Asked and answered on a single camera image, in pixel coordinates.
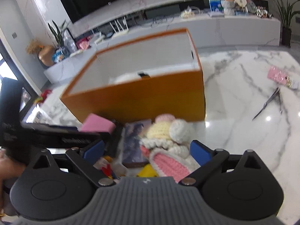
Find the person's left hand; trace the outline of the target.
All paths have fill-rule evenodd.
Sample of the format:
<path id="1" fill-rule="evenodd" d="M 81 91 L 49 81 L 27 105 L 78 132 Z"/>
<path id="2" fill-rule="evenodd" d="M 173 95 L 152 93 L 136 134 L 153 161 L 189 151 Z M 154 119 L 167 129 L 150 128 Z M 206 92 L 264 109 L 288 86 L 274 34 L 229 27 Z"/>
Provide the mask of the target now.
<path id="1" fill-rule="evenodd" d="M 5 215 L 15 216 L 16 212 L 9 201 L 9 195 L 4 192 L 4 183 L 6 180 L 18 178 L 25 168 L 24 164 L 10 159 L 6 151 L 1 149 L 1 213 L 4 212 Z"/>

